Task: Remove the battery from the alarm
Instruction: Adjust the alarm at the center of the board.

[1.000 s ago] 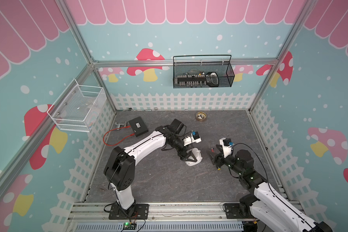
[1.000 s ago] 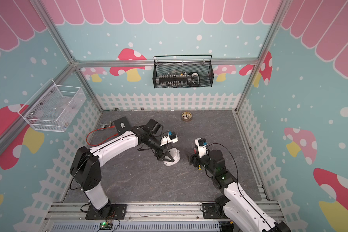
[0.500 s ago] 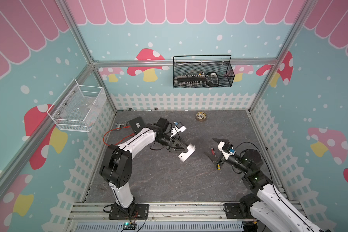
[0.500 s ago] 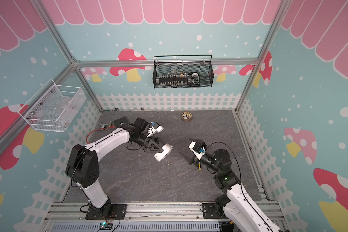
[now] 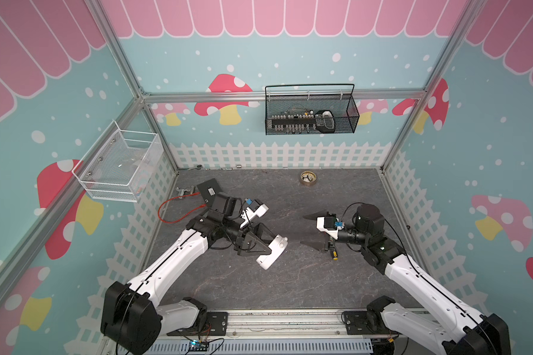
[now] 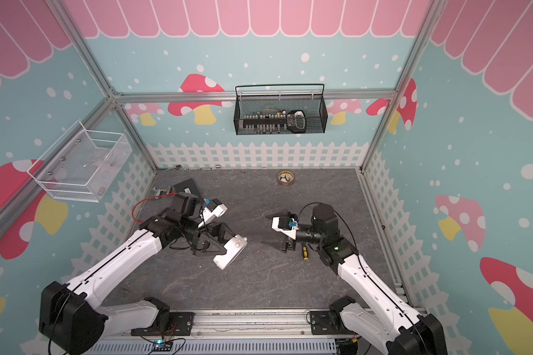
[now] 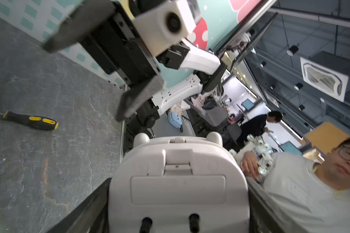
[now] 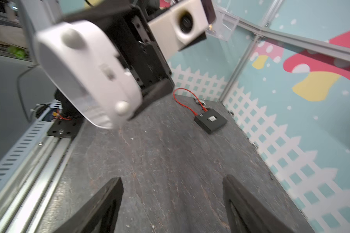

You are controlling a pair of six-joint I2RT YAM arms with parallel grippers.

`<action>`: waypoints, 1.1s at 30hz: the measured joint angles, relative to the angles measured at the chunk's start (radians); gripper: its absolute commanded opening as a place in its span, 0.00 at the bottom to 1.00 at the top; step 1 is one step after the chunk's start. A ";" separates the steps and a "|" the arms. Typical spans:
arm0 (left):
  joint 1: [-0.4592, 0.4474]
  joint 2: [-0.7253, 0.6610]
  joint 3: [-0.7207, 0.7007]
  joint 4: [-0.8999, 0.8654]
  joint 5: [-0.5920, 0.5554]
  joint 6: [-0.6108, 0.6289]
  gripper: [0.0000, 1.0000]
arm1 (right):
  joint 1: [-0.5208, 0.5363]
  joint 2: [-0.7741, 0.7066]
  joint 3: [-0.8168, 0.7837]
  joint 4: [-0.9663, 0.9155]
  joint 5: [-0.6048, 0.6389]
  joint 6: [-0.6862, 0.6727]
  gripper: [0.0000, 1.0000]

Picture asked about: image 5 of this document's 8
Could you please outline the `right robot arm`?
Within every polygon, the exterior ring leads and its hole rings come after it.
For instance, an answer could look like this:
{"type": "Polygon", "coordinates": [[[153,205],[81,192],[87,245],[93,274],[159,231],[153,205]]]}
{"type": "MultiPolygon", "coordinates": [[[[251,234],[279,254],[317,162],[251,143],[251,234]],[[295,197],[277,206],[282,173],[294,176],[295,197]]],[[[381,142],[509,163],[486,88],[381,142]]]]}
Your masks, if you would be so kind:
{"type": "Polygon", "coordinates": [[[382,275],[407,291],[433,320],[405,309],[391,297],[379,297],[367,306],[374,328],[403,334],[435,354],[510,354],[509,327],[496,314],[489,316],[448,291],[407,254],[401,240],[385,234],[389,221],[372,204],[357,203],[351,223],[319,211],[305,215],[319,232],[328,234],[325,251],[338,243],[364,257],[382,275]]]}

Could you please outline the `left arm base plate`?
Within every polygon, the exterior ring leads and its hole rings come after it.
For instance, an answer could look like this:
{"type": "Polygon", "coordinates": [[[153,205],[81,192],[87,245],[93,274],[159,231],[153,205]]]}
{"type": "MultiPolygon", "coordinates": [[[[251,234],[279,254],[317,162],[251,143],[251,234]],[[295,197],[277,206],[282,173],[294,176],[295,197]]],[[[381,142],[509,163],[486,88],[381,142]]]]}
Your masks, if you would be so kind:
{"type": "Polygon", "coordinates": [[[207,312],[199,315],[194,325],[189,328],[181,328],[169,333],[170,336],[225,336],[227,334],[229,313],[228,312],[207,312]]]}

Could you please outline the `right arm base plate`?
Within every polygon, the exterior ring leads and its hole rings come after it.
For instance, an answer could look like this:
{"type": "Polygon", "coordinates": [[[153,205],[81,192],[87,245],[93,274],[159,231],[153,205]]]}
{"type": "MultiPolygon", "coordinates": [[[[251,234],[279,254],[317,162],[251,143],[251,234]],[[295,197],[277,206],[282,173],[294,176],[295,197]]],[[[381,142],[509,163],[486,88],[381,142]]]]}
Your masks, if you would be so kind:
{"type": "Polygon", "coordinates": [[[387,328],[381,316],[373,311],[344,311],[341,321],[348,335],[387,336],[396,338],[400,334],[387,328]]]}

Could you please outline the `white alarm device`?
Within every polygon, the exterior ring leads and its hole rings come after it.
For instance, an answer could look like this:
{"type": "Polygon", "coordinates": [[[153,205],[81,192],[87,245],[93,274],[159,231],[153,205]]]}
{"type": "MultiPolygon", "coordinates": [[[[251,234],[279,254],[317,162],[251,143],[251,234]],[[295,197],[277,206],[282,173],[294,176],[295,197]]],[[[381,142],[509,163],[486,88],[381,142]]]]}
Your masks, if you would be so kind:
{"type": "Polygon", "coordinates": [[[264,270],[268,270],[273,263],[282,255],[288,246],[288,239],[277,235],[269,244],[270,254],[261,255],[257,258],[257,263],[264,270]]]}

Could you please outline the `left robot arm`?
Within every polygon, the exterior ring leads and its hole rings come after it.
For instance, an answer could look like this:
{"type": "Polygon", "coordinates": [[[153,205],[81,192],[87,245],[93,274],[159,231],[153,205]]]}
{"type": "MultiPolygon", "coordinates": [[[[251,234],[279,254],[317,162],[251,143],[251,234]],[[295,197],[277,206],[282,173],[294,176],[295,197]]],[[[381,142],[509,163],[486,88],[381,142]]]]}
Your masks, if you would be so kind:
{"type": "Polygon", "coordinates": [[[175,331],[200,333],[207,327],[207,306],[190,297],[168,305],[164,295],[198,257],[222,239],[239,256],[255,257],[267,270],[288,246],[254,219],[268,208],[219,192],[194,217],[179,238],[154,263],[126,283],[115,281],[105,293],[100,332],[131,354],[144,354],[158,337],[175,331]]]}

